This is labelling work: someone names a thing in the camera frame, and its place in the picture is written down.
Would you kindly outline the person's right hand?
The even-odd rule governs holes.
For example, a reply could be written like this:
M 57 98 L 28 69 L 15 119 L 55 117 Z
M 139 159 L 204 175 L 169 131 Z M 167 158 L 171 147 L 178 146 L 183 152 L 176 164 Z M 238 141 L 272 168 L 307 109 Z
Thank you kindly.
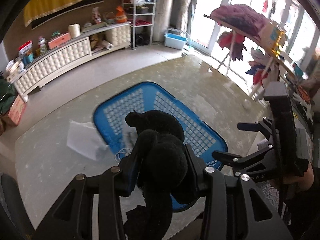
M 289 190 L 292 192 L 306 191 L 310 189 L 314 181 L 313 168 L 311 163 L 308 165 L 308 170 L 304 172 L 302 177 L 288 176 L 283 178 L 285 185 L 289 186 Z

